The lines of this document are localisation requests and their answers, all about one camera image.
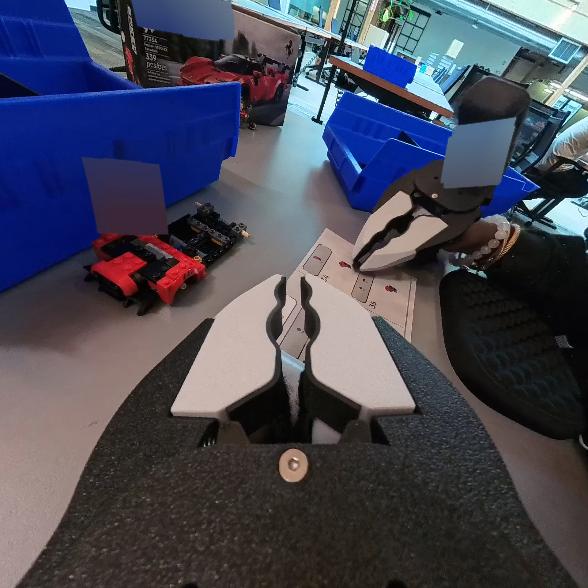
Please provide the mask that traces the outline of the wall air vent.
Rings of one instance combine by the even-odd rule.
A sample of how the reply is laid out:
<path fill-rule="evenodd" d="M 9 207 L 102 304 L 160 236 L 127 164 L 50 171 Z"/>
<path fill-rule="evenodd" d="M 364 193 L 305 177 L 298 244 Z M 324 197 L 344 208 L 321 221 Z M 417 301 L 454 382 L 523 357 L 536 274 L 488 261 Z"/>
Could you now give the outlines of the wall air vent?
<path fill-rule="evenodd" d="M 548 53 L 548 58 L 567 65 L 581 48 L 582 45 L 573 40 L 560 38 Z"/>

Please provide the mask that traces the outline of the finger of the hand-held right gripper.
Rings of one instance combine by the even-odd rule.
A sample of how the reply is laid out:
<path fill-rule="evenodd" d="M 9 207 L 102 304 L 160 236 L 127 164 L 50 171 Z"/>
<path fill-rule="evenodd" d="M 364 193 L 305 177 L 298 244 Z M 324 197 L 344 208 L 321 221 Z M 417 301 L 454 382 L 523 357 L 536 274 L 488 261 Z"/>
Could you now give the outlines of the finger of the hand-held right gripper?
<path fill-rule="evenodd" d="M 414 258 L 414 249 L 402 245 L 399 235 L 392 237 L 392 223 L 411 220 L 413 202 L 409 194 L 397 192 L 367 218 L 352 251 L 358 270 L 385 270 Z"/>
<path fill-rule="evenodd" d="M 378 272 L 411 261 L 416 253 L 449 226 L 438 217 L 421 215 L 414 218 L 406 231 L 391 238 L 383 247 L 374 250 L 359 266 L 361 272 Z"/>

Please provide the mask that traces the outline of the black office chair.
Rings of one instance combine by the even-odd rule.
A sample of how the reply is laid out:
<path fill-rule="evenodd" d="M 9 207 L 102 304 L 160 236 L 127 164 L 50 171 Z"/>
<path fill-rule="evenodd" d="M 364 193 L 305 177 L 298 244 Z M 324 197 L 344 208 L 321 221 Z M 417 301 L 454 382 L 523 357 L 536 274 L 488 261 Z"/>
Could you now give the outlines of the black office chair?
<path fill-rule="evenodd" d="M 552 230 L 557 229 L 554 221 L 548 218 L 548 213 L 569 195 L 554 180 L 545 180 L 546 174 L 554 173 L 562 166 L 570 165 L 582 179 L 587 179 L 587 164 L 580 159 L 562 157 L 547 172 L 537 169 L 538 163 L 547 154 L 562 130 L 567 116 L 567 112 L 541 105 L 535 100 L 532 101 L 527 112 L 511 158 L 511 167 L 525 179 L 537 185 L 534 191 L 523 196 L 511 209 L 511 215 L 518 214 L 520 217 L 525 217 L 525 226 L 541 224 Z"/>

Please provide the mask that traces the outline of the black and red box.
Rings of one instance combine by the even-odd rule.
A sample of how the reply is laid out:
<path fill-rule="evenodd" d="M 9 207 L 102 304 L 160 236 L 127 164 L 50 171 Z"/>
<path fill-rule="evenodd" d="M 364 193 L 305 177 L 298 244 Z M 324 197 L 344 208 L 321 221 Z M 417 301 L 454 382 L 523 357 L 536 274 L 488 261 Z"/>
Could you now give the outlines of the black and red box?
<path fill-rule="evenodd" d="M 225 40 L 189 38 L 140 26 L 136 1 L 114 1 L 126 73 L 143 88 L 237 83 L 256 124 L 282 126 L 301 36 L 257 11 L 232 4 L 234 32 Z"/>

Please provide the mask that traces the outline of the red and black lego car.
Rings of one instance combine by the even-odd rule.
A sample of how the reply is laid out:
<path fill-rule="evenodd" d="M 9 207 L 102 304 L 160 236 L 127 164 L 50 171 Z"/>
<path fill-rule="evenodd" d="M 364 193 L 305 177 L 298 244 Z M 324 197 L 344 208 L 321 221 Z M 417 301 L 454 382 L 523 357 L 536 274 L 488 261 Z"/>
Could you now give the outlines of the red and black lego car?
<path fill-rule="evenodd" d="M 136 305 L 138 316 L 159 303 L 173 305 L 179 292 L 202 282 L 213 263 L 250 237 L 246 224 L 225 221 L 211 202 L 195 208 L 163 234 L 101 234 L 92 243 L 97 261 L 84 266 L 84 281 L 124 308 Z"/>

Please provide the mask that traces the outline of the blue divided storage bin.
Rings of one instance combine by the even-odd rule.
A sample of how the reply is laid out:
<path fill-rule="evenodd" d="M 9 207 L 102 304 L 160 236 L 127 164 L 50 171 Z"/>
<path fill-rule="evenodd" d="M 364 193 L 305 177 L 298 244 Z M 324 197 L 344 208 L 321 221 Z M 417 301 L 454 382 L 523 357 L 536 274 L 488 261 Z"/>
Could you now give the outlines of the blue divided storage bin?
<path fill-rule="evenodd" d="M 83 158 L 160 167 L 166 206 L 219 178 L 236 83 L 143 89 L 95 63 L 64 1 L 1 1 L 1 291 L 98 237 Z"/>

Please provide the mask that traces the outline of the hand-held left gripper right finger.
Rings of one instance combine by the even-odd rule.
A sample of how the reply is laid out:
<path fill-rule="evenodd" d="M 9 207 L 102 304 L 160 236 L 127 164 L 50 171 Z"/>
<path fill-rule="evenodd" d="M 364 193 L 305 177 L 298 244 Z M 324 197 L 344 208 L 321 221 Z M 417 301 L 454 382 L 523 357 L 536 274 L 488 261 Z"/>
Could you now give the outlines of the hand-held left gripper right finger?
<path fill-rule="evenodd" d="M 321 421 L 409 415 L 416 404 L 371 314 L 313 275 L 300 279 L 305 375 L 319 390 L 307 407 Z"/>

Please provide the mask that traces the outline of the small blue bin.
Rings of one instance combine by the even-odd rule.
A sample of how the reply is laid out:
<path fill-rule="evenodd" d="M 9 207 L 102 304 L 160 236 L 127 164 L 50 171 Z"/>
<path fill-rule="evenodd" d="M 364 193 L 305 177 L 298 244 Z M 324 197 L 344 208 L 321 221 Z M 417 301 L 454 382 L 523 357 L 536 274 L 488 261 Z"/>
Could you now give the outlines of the small blue bin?
<path fill-rule="evenodd" d="M 363 69 L 365 72 L 405 89 L 411 84 L 417 72 L 414 63 L 370 45 Z"/>

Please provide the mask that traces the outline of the person's right hand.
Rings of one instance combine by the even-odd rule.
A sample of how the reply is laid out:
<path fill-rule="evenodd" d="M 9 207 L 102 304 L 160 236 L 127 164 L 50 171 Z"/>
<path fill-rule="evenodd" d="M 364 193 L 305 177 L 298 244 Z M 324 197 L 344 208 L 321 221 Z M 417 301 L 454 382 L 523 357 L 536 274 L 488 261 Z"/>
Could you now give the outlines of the person's right hand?
<path fill-rule="evenodd" d="M 487 246 L 489 241 L 495 239 L 497 225 L 484 219 L 474 223 L 458 238 L 441 246 L 446 252 L 457 254 L 473 254 Z"/>

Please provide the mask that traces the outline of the lego instruction booklet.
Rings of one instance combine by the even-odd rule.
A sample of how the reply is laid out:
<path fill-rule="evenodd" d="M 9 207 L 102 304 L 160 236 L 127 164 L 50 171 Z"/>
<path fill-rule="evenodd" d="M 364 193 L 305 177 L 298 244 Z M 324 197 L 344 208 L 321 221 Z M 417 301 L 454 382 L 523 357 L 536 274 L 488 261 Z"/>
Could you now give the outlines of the lego instruction booklet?
<path fill-rule="evenodd" d="M 416 278 L 398 269 L 360 273 L 352 266 L 352 249 L 351 243 L 326 229 L 288 278 L 282 310 L 283 331 L 277 341 L 291 357 L 303 361 L 308 342 L 305 312 L 300 302 L 300 279 L 307 274 L 354 298 L 373 316 L 383 318 L 411 341 Z"/>

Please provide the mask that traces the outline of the long brown-edged work table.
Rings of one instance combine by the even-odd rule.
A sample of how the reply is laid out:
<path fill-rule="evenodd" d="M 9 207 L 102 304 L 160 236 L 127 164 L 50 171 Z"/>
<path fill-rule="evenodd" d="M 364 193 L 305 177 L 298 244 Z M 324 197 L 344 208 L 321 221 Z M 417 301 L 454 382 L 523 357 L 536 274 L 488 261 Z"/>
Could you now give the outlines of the long brown-edged work table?
<path fill-rule="evenodd" d="M 377 99 L 383 98 L 385 105 L 402 112 L 413 115 L 424 114 L 426 117 L 435 113 L 448 119 L 453 115 L 453 109 L 440 85 L 429 75 L 418 71 L 415 73 L 413 82 L 403 88 L 365 71 L 362 65 L 354 63 L 350 58 L 331 55 L 329 62 L 333 70 L 328 78 L 319 110 L 312 117 L 313 122 L 322 124 L 322 111 L 338 70 L 345 72 L 363 92 Z"/>

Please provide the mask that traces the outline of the hanging green plant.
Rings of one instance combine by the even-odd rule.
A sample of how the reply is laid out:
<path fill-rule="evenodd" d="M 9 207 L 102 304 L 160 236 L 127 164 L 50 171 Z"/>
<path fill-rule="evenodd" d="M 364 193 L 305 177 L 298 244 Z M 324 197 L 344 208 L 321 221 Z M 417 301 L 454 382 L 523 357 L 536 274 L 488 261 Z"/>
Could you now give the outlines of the hanging green plant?
<path fill-rule="evenodd" d="M 386 25 L 392 21 L 411 21 L 415 1 L 381 1 L 379 23 Z"/>

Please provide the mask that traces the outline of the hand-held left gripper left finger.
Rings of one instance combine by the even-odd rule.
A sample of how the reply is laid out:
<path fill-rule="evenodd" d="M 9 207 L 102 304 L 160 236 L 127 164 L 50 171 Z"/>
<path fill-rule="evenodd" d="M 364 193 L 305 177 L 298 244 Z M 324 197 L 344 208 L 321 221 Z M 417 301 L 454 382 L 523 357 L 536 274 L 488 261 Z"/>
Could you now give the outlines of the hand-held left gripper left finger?
<path fill-rule="evenodd" d="M 228 303 L 208 334 L 171 406 L 175 417 L 229 422 L 282 376 L 277 339 L 283 331 L 286 278 L 273 275 Z"/>

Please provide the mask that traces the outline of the black rounded object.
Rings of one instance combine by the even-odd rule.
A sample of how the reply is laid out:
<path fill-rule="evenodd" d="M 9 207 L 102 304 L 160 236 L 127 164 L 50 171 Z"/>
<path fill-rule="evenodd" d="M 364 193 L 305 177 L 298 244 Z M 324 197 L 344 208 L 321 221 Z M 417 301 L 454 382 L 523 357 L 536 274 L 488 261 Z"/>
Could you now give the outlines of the black rounded object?
<path fill-rule="evenodd" d="M 447 356 L 489 408 L 552 439 L 587 433 L 587 354 L 563 348 L 524 301 L 466 270 L 439 284 Z"/>

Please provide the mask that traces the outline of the person's right forearm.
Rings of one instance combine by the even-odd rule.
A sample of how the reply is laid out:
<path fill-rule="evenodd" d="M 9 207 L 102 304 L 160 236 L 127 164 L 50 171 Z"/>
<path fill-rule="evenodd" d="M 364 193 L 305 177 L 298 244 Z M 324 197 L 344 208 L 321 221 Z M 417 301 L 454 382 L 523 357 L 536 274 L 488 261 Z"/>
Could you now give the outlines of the person's right forearm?
<path fill-rule="evenodd" d="M 527 302 L 556 336 L 587 348 L 587 240 L 584 236 L 522 230 L 485 273 Z"/>

